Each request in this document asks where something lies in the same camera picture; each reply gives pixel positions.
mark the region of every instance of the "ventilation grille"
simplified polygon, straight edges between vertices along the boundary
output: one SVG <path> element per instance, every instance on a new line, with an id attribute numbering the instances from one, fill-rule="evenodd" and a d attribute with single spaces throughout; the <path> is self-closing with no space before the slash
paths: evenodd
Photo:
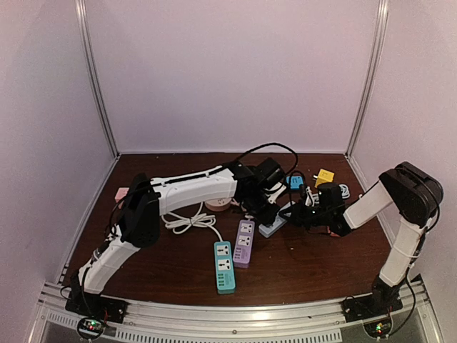
<path id="1" fill-rule="evenodd" d="M 134 331 L 127 331 L 123 329 L 116 330 L 116 338 L 121 342 L 128 343 L 217 343 L 217 340 L 190 340 L 190 339 L 170 339 L 162 338 L 153 334 L 138 333 Z M 264 339 L 252 340 L 241 339 L 238 342 L 242 343 L 339 343 L 342 342 L 340 329 L 328 330 L 314 334 L 306 334 L 300 337 L 291 339 Z"/>
<path id="2" fill-rule="evenodd" d="M 66 314 L 62 314 L 60 312 L 54 312 L 54 311 L 49 312 L 48 320 L 55 324 L 59 324 L 63 327 L 69 327 L 70 329 L 75 329 L 76 325 L 78 324 L 77 319 L 75 319 L 71 316 L 67 316 Z"/>

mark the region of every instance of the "white wall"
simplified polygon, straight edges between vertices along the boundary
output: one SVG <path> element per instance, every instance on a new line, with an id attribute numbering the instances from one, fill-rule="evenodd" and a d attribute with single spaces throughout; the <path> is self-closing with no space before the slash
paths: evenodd
<path id="1" fill-rule="evenodd" d="M 425 283 L 446 342 L 457 320 L 457 1 L 391 1 L 376 85 L 355 150 L 369 184 L 403 160 L 444 188 L 439 225 L 416 271 Z M 387 213 L 393 233 L 398 214 Z"/>
<path id="2" fill-rule="evenodd" d="M 88 1 L 120 151 L 346 150 L 378 2 Z"/>
<path id="3" fill-rule="evenodd" d="M 22 342 L 111 157 L 74 2 L 0 2 L 0 332 Z"/>

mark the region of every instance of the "blue power strip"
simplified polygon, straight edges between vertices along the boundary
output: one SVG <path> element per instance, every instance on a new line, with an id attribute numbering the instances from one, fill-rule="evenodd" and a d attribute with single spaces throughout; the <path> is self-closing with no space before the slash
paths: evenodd
<path id="1" fill-rule="evenodd" d="M 231 257 L 230 242 L 214 243 L 214 261 L 216 263 L 216 285 L 219 294 L 235 293 L 235 273 Z"/>
<path id="2" fill-rule="evenodd" d="M 290 177 L 286 177 L 286 184 L 288 185 L 288 180 Z M 293 191 L 298 191 L 300 189 L 300 185 L 303 184 L 303 178 L 302 177 L 292 177 L 291 180 L 291 189 Z"/>

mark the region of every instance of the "pink object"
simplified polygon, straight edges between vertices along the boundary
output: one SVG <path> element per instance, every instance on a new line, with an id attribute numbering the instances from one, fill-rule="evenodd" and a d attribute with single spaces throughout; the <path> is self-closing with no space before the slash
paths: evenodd
<path id="1" fill-rule="evenodd" d="M 114 200 L 116 200 L 116 202 L 119 202 L 122 198 L 124 198 L 127 195 L 128 192 L 129 192 L 129 188 L 128 187 L 119 188 L 117 190 L 116 196 L 114 197 Z"/>

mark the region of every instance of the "white backdrop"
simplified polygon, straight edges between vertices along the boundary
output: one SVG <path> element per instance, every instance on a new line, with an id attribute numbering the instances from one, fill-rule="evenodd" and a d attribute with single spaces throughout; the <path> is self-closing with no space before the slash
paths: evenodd
<path id="1" fill-rule="evenodd" d="M 87 2 L 121 152 L 346 150 L 378 2 Z"/>
<path id="2" fill-rule="evenodd" d="M 112 158 L 74 1 L 0 1 L 0 46 L 0 341 L 25 342 Z"/>
<path id="3" fill-rule="evenodd" d="M 368 185 L 402 161 L 444 188 L 441 220 L 413 274 L 421 272 L 445 342 L 457 320 L 457 1 L 391 1 L 373 96 L 354 152 Z M 390 235 L 399 215 L 389 208 Z"/>

